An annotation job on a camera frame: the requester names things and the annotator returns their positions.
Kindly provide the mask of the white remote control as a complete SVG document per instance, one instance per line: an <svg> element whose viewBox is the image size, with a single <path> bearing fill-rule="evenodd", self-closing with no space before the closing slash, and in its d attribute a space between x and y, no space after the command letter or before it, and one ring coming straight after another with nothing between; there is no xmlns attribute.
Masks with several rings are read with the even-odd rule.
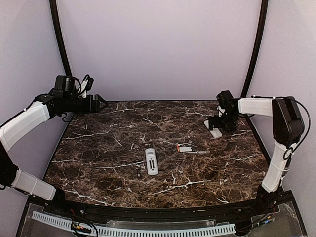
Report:
<svg viewBox="0 0 316 237"><path fill-rule="evenodd" d="M146 165L148 175L154 176L158 174L158 163L154 148L147 148L145 150Z"/></svg>
<svg viewBox="0 0 316 237"><path fill-rule="evenodd" d="M218 138L222 137L222 133L218 128L214 128L212 130L209 129L209 121L208 120L204 121L204 125L208 129L208 131L210 132L210 134L212 135L212 137L214 139L218 139Z"/></svg>

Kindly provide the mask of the screwdriver with clear handle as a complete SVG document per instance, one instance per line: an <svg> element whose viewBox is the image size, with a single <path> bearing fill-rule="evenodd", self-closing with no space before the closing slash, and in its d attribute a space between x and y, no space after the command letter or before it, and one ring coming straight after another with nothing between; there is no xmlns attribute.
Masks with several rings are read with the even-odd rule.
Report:
<svg viewBox="0 0 316 237"><path fill-rule="evenodd" d="M209 154L210 151L190 151L186 152L187 154Z"/></svg>

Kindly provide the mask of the white battery cover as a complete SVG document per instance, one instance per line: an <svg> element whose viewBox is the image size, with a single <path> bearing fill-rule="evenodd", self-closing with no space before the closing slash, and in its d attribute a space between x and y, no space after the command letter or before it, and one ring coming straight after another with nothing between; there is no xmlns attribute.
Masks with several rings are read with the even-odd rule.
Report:
<svg viewBox="0 0 316 237"><path fill-rule="evenodd" d="M179 147L179 152L191 152L192 147Z"/></svg>

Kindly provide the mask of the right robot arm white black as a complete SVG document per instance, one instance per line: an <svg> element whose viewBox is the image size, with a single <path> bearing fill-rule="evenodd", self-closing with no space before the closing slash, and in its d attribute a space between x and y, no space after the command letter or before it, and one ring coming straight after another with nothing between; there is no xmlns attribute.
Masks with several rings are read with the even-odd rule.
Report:
<svg viewBox="0 0 316 237"><path fill-rule="evenodd" d="M255 96L234 98L230 91L217 95L217 115L204 121L213 138L222 132L235 132L241 115L255 115L272 119L274 150L261 187L275 192L289 170L292 155L306 139L311 125L305 124L300 110L305 106L293 96Z"/></svg>

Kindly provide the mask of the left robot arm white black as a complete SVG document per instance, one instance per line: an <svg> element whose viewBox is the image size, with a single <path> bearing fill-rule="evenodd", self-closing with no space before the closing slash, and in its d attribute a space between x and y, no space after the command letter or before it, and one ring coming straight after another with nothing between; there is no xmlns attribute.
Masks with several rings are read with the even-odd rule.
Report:
<svg viewBox="0 0 316 237"><path fill-rule="evenodd" d="M0 188L16 189L26 195L50 202L50 207L59 215L66 215L70 205L65 201L65 192L31 174L30 165L23 170L18 158L26 155L27 161L44 157L37 168L48 163L48 153L53 145L43 148L48 141L44 137L44 123L55 117L98 113L108 103L100 95L92 95L94 79L85 75L83 80L74 76L58 75L54 87L48 92L35 96L31 103L0 126Z"/></svg>

